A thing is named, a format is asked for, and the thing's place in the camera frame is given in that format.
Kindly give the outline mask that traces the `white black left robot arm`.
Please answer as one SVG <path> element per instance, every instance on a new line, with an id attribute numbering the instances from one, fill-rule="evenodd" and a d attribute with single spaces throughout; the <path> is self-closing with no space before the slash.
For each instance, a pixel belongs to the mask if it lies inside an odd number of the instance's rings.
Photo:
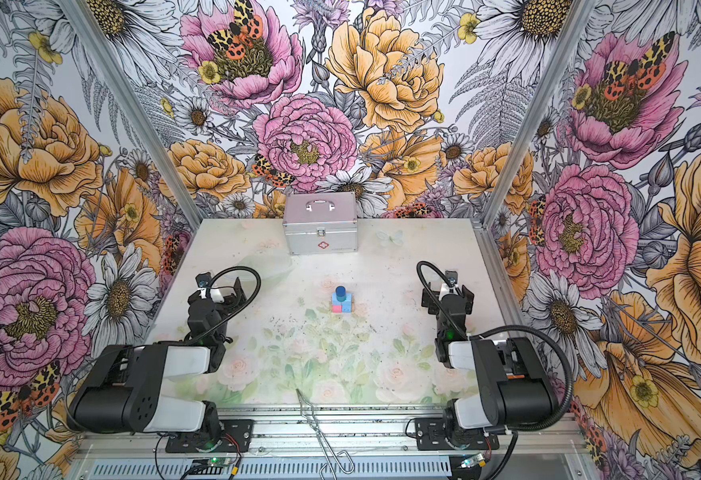
<path id="1" fill-rule="evenodd" d="M 188 298 L 186 337 L 104 348 L 66 408 L 68 428 L 95 434 L 166 434 L 170 452 L 218 449 L 226 442 L 226 428 L 216 404 L 168 396 L 162 385 L 218 371 L 232 344 L 228 323 L 252 304 L 260 289 L 260 274 L 248 266 L 196 276 L 196 291 Z"/>

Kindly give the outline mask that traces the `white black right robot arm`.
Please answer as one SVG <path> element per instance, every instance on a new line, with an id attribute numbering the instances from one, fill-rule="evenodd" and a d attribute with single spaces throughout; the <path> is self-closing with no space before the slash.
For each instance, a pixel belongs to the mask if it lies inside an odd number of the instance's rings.
<path id="1" fill-rule="evenodd" d="M 425 449 L 441 442 L 453 449 L 491 449 L 505 432 L 536 432 L 554 426 L 570 410 L 574 375 L 566 353 L 548 334 L 525 325 L 467 332 L 474 294 L 421 260 L 415 266 L 422 285 L 421 306 L 435 318 L 437 361 L 450 371 L 471 371 L 477 392 L 448 401 L 442 420 L 422 433 Z M 532 344 L 547 345 L 561 362 L 564 388 L 558 393 Z"/>

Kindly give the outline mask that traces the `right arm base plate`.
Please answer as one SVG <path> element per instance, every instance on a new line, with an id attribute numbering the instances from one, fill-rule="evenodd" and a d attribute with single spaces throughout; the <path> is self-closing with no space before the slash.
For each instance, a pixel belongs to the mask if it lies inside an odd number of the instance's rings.
<path id="1" fill-rule="evenodd" d="M 483 429 L 462 429 L 442 417 L 416 417 L 409 422 L 405 433 L 416 441 L 419 451 L 436 450 L 498 450 L 496 435 Z"/>

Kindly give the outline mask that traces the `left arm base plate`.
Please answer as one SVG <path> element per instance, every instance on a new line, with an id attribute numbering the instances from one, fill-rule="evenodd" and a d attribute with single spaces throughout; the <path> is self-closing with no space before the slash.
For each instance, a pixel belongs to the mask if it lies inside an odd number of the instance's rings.
<path id="1" fill-rule="evenodd" d="M 220 420 L 220 426 L 202 427 L 170 437 L 164 451 L 168 454 L 246 453 L 250 450 L 254 422 L 243 419 Z"/>

